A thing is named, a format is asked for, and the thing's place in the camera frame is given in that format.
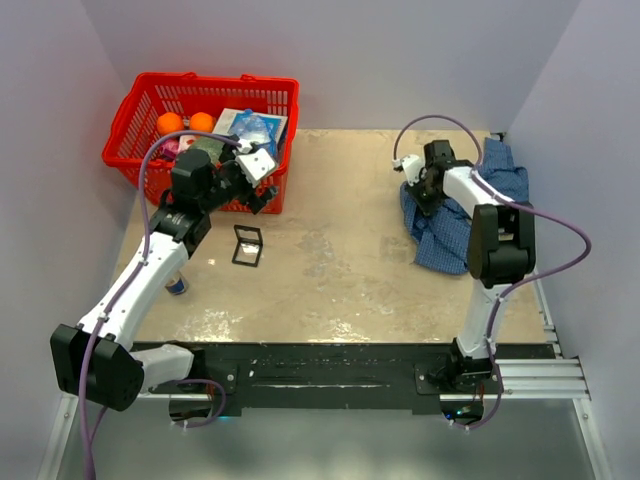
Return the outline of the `blue checkered shirt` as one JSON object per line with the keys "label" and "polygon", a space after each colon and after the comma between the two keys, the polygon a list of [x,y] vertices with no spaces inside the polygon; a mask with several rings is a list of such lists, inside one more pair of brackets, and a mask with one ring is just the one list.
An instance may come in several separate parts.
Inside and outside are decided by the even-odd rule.
{"label": "blue checkered shirt", "polygon": [[[518,203],[529,200],[529,177],[518,166],[511,147],[486,138],[479,173],[492,187]],[[424,215],[404,187],[400,188],[403,223],[416,243],[414,263],[431,271],[464,275],[471,218],[454,200],[447,199],[431,216]]]}

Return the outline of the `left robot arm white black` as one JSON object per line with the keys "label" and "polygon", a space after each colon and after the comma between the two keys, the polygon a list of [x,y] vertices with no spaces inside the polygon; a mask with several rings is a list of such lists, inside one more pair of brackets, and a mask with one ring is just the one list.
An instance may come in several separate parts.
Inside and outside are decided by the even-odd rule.
{"label": "left robot arm white black", "polygon": [[257,188],[277,167],[268,150],[257,147],[219,165],[199,149],[178,155],[171,186],[130,263],[76,326],[61,324],[51,335],[61,390],[123,411],[157,385],[174,382],[185,392],[205,385],[207,368],[197,351],[171,342],[135,352],[134,339],[160,291],[209,232],[211,213],[232,201],[260,212],[277,190],[259,193]]}

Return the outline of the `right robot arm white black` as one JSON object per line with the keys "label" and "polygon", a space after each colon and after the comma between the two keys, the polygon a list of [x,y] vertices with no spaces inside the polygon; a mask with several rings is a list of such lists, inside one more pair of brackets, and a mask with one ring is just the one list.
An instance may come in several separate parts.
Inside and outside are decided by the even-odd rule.
{"label": "right robot arm white black", "polygon": [[428,143],[423,156],[401,158],[398,168],[423,214],[434,214],[452,199],[471,218],[466,264],[474,287],[464,327],[443,366],[421,378],[433,392],[473,393],[495,373],[495,332],[505,294],[535,266],[533,215],[482,179],[470,161],[458,160],[446,140]]}

